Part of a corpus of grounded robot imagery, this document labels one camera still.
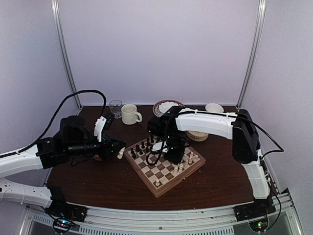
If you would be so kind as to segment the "white chess knight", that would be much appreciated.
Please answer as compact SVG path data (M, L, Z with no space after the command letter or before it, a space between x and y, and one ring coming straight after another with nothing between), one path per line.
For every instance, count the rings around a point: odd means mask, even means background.
M194 156L193 152L190 152L189 159L188 159L188 163L189 163L189 164L192 163L192 161L193 161L193 156Z
M117 158L120 160L123 158L123 155L124 155L124 151L125 151L125 147L123 147L122 149L120 149L118 155L117 155Z

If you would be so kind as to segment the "white chess piece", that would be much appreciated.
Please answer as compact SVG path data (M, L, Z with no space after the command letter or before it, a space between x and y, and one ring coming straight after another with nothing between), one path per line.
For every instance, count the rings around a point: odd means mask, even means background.
M189 160L186 159L184 162L184 169L187 169L189 167Z

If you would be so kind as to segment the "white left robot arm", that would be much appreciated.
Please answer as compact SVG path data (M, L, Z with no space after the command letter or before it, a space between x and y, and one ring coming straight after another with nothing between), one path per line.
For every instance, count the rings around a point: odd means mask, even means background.
M70 206L58 187L33 187L15 183L7 176L29 170L49 169L94 156L105 160L111 156L122 158L126 143L109 137L103 131L110 127L111 118L100 117L93 133L80 116L61 119L59 132L51 138L40 138L31 147L24 147L0 156L0 199L20 204L32 204L52 209L59 217L70 213Z

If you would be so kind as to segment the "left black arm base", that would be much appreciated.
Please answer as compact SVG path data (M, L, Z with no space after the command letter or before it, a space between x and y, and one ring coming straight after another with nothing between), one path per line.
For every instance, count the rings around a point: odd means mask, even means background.
M52 203L50 207L45 208L45 211L57 218L65 218L73 222L84 222L88 209L74 204Z

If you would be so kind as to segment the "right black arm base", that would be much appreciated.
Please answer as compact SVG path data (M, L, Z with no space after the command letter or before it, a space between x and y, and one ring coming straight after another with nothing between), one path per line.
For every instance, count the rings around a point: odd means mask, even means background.
M244 221L266 217L268 214L276 212L276 208L271 204L253 202L235 206L234 212L237 221Z

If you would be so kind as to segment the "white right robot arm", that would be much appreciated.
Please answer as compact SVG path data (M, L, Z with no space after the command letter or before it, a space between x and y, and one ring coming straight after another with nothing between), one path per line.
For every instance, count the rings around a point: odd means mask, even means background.
M173 106L162 116L150 118L147 131L161 138L152 151L174 164L179 164L183 158L187 131L231 140L232 157L244 167L252 187L255 202L251 204L251 212L261 216L269 209L270 188L261 163L259 135L247 110L217 113Z

